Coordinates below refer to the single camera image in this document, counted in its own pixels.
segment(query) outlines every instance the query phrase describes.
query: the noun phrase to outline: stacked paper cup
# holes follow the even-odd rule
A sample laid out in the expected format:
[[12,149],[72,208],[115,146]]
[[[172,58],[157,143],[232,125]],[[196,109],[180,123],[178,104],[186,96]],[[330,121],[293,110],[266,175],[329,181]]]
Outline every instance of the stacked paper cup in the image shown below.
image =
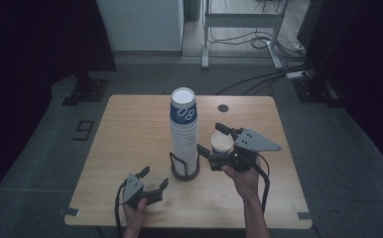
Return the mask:
[[177,176],[186,178],[198,173],[197,110],[194,92],[191,89],[181,87],[174,90],[171,96],[170,124]]

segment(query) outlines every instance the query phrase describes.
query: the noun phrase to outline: gray carpet floor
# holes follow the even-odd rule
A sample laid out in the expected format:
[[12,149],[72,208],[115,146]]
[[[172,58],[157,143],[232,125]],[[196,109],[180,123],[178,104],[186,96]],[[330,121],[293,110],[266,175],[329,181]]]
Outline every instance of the gray carpet floor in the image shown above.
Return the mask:
[[[115,227],[68,226],[67,208],[108,98],[113,94],[171,94],[187,86],[211,95],[237,81],[275,70],[267,60],[212,63],[180,59],[118,61],[101,102],[62,106],[76,81],[55,83],[43,120],[0,184],[0,237],[116,237]],[[255,79],[225,95],[241,95]],[[301,103],[285,77],[247,95],[271,95],[288,138],[314,226],[272,229],[273,237],[383,237],[383,157],[343,108]],[[74,141],[79,121],[94,121],[87,141]],[[244,237],[242,230],[145,229],[142,237]]]

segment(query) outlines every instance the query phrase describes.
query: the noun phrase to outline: power strip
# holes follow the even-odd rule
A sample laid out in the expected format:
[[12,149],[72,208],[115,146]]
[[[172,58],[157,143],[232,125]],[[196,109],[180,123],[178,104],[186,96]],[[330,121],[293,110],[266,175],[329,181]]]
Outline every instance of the power strip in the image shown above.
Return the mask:
[[305,70],[287,73],[287,79],[297,79],[297,78],[309,78],[309,73],[306,72]]

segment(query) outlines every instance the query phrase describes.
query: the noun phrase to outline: hand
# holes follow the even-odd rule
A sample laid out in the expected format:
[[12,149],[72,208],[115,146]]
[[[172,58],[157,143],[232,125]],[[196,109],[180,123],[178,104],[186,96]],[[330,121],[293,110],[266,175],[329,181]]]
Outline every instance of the hand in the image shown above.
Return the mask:
[[126,232],[124,233],[125,238],[138,237],[142,230],[144,213],[146,208],[146,198],[142,198],[138,207],[134,209],[128,204],[123,204],[124,214],[126,216]]
[[253,168],[243,173],[237,172],[230,166],[223,166],[221,169],[234,180],[235,188],[243,200],[259,199],[259,174]]

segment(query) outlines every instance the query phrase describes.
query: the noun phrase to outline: white wall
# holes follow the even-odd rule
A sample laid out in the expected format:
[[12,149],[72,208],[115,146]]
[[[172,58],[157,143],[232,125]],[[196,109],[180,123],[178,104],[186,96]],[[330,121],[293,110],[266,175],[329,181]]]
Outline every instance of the white wall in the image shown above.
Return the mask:
[[183,0],[97,0],[113,51],[180,51]]

